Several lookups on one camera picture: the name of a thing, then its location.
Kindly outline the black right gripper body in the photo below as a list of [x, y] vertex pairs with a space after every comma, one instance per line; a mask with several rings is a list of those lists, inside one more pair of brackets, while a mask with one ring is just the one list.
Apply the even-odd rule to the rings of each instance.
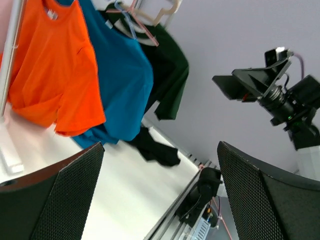
[[274, 118], [293, 118], [298, 112], [292, 94], [284, 92], [280, 85], [274, 86], [257, 102]]

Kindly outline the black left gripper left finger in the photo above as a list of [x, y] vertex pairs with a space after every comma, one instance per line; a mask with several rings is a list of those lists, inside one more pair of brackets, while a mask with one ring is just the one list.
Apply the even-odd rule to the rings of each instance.
[[75, 155], [0, 184], [2, 240], [80, 240], [100, 174], [104, 148]]

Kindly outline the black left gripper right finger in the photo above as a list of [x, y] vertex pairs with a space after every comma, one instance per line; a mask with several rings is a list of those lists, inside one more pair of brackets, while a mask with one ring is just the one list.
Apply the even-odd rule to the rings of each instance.
[[319, 240], [320, 183], [254, 158], [225, 141], [217, 156], [241, 240]]

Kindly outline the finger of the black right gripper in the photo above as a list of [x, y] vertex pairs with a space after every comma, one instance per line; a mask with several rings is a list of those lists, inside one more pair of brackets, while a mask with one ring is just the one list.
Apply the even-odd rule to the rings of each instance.
[[232, 75], [215, 75], [212, 81], [229, 100], [256, 101], [257, 98]]
[[231, 74], [255, 97], [265, 97], [291, 64], [285, 59], [265, 68], [235, 69]]

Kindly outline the green and white t shirt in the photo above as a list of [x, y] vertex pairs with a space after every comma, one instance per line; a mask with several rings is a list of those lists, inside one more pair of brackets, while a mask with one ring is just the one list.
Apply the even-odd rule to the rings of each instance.
[[159, 46], [147, 37], [135, 24], [137, 40], [153, 69], [153, 87], [146, 111], [158, 101], [154, 113], [158, 120], [175, 120], [189, 75], [189, 62], [178, 43], [160, 24], [146, 28], [156, 38]]

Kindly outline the black t shirt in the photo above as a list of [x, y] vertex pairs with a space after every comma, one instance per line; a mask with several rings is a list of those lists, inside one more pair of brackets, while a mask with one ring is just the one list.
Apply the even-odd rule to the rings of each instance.
[[126, 143], [136, 148], [147, 162], [156, 161], [164, 167], [178, 166], [181, 162], [178, 149], [155, 141], [149, 130], [142, 126], [138, 135]]

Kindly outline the beige wooden hanger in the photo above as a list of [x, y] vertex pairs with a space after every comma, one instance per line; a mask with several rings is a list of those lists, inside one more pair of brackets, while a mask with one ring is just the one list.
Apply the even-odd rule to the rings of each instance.
[[182, 0], [124, 0], [124, 8], [134, 7], [138, 17], [153, 25], [161, 23], [167, 27], [178, 12]]

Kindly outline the blue t shirt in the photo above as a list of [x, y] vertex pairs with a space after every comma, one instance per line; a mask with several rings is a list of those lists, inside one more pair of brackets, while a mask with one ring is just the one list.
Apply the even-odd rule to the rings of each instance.
[[98, 67], [106, 121], [73, 137], [82, 148], [131, 141], [140, 132], [154, 83], [153, 68], [137, 40], [111, 28], [90, 0], [81, 0]]

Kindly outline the orange t shirt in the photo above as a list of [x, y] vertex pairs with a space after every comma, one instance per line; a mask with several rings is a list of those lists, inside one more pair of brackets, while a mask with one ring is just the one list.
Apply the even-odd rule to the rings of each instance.
[[78, 1], [27, 1], [7, 100], [16, 114], [63, 136], [105, 122], [96, 55]]

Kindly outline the pink wire hanger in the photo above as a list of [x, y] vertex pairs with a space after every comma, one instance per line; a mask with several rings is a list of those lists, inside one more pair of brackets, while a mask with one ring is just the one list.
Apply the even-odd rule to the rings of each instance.
[[[129, 14], [129, 16], [131, 18], [131, 22], [133, 24], [133, 28], [134, 28], [134, 22], [132, 21], [132, 19], [134, 19], [135, 24], [138, 25], [140, 29], [142, 29], [142, 32], [147, 35], [147, 37], [154, 43], [154, 45], [156, 47], [158, 47], [159, 46], [159, 42], [157, 41], [157, 39], [150, 33], [150, 31], [147, 29], [147, 27], [138, 19], [138, 17], [133, 12], [133, 10], [130, 8], [129, 10], [125, 10], [125, 11]], [[119, 10], [114, 9], [114, 8], [108, 9], [105, 12], [106, 13], [112, 13], [112, 14], [121, 13]]]

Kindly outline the light blue wire hanger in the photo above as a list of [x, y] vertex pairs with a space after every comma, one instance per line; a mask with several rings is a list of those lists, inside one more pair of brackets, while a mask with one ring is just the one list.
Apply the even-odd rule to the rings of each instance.
[[117, 10], [119, 10], [123, 14], [125, 21], [128, 24], [128, 27], [130, 29], [130, 33], [132, 35], [132, 38], [137, 40], [136, 32], [134, 30], [130, 15], [126, 12], [126, 10], [122, 6], [120, 6], [120, 4], [118, 3], [118, 0], [115, 0], [114, 6]]

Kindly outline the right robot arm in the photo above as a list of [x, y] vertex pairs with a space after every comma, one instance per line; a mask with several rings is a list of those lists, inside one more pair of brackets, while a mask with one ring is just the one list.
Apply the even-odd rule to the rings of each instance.
[[288, 58], [267, 63], [264, 68], [235, 69], [230, 75], [215, 75], [212, 81], [229, 99], [259, 103], [271, 116], [271, 124], [285, 124], [284, 131], [300, 157], [320, 145], [320, 131], [313, 119], [320, 108], [320, 83], [303, 77], [291, 88], [277, 81], [287, 74]]

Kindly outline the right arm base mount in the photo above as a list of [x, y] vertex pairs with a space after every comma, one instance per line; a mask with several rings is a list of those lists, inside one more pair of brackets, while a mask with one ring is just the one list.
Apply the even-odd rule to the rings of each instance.
[[217, 196], [221, 181], [221, 171], [205, 167], [200, 172], [198, 181], [192, 186], [190, 192], [175, 212], [180, 222], [193, 227], [202, 209]]

